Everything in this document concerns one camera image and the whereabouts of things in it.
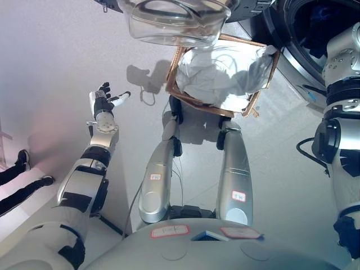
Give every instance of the washing machine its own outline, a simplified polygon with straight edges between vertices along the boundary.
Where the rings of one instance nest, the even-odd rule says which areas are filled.
[[[311,108],[322,112],[326,44],[359,20],[360,0],[278,0],[239,23],[253,41],[272,44],[282,52],[278,69]]]

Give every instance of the white plastic bag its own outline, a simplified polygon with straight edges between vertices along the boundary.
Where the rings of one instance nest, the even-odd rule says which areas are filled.
[[[249,94],[266,86],[276,51],[274,46],[218,40],[214,46],[186,52],[176,82],[180,91],[205,104],[241,111]]]

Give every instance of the black pants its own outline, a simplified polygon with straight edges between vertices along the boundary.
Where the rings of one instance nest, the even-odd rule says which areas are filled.
[[[20,173],[23,173],[25,168],[25,165],[15,165],[4,172],[0,172],[0,186],[5,185],[17,177]]]
[[[15,165],[0,173],[0,186],[6,184],[25,171],[25,166]],[[26,187],[19,189],[8,198],[0,201],[0,217],[25,201],[32,193],[43,187],[42,180],[37,180]]]

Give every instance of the gray floor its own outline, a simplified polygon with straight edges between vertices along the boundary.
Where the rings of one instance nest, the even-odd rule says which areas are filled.
[[[239,35],[241,30],[231,24],[225,31]],[[123,15],[104,14],[89,0],[2,1],[0,37],[0,150],[11,166],[19,149],[29,149],[34,165],[3,186],[0,196],[44,174],[57,179],[57,185],[39,190],[0,218],[0,239],[55,194],[80,157],[89,140],[88,92],[104,81],[114,93],[132,93],[115,110],[120,141],[103,209],[104,216],[123,228],[128,205],[161,139],[168,99],[163,83],[175,49],[130,38]],[[250,160],[254,227],[342,267],[349,259],[332,229],[336,207],[331,182],[320,166],[295,149],[297,142],[314,135],[321,116],[306,107],[279,72],[256,109],[258,118],[235,119],[243,128]],[[185,107],[184,119],[183,201],[214,209],[222,161],[215,146],[218,117]],[[181,203],[176,177],[171,203]],[[133,230],[141,224],[137,203],[131,224]]]

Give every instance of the label sticker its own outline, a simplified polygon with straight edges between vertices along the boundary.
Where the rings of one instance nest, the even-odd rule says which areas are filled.
[[[177,235],[186,235],[190,232],[186,225],[173,225],[166,226],[151,231],[151,238],[159,238],[166,236],[177,236]]]
[[[246,194],[238,191],[232,192],[232,198],[237,201],[246,202]]]
[[[221,227],[220,230],[230,238],[236,239],[257,239],[261,233],[249,227]]]
[[[161,174],[160,173],[150,174],[150,180],[161,180]]]

